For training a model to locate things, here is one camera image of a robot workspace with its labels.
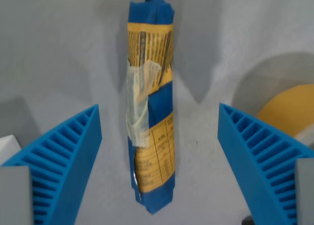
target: plastic wrapper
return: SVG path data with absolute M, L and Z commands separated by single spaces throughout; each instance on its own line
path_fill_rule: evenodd
M 164 0 L 130 3 L 127 127 L 135 199 L 154 214 L 172 201 L 174 11 Z

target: clear tape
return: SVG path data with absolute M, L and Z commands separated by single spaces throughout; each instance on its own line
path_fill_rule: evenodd
M 127 129 L 133 146 L 149 147 L 148 95 L 161 66 L 147 60 L 127 71 Z

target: blue 3d-printed part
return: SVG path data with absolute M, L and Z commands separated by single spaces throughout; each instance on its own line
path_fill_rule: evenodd
M 99 108 L 95 105 L 53 128 L 3 164 L 29 166 L 35 225 L 74 224 L 101 141 Z
M 218 140 L 256 225 L 296 225 L 294 166 L 314 152 L 280 130 L 220 104 Z

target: gray surface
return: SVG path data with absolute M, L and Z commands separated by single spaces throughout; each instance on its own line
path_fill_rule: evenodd
M 298 225 L 314 224 L 314 159 L 298 159 L 295 164 L 295 191 Z
M 26 113 L 0 118 L 0 133 L 22 139 L 24 126 L 35 137 L 99 103 L 103 142 L 77 225 L 240 224 L 249 210 L 217 140 L 218 103 L 256 113 L 283 88 L 314 81 L 313 0 L 168 0 L 176 188 L 153 216 L 130 183 L 129 1 L 0 0 L 0 103 L 5 115 Z
M 0 224 L 34 224 L 28 166 L 0 167 Z

